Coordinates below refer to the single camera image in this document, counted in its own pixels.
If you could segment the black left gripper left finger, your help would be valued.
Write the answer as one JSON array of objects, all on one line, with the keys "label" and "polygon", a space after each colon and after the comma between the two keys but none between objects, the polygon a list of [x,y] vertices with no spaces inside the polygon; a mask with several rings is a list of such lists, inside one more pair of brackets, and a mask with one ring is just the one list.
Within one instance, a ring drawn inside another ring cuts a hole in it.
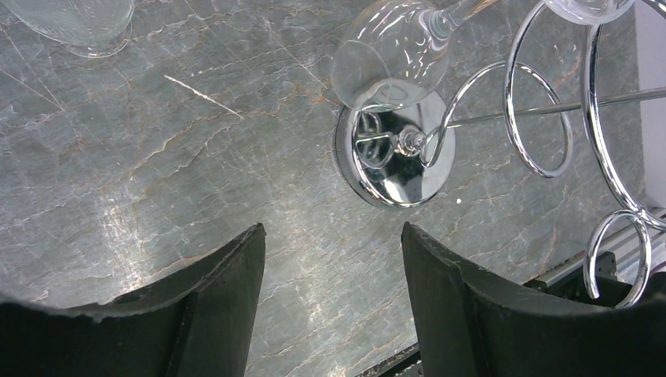
[{"label": "black left gripper left finger", "polygon": [[159,281],[77,317],[83,376],[241,376],[265,266],[263,224]]}]

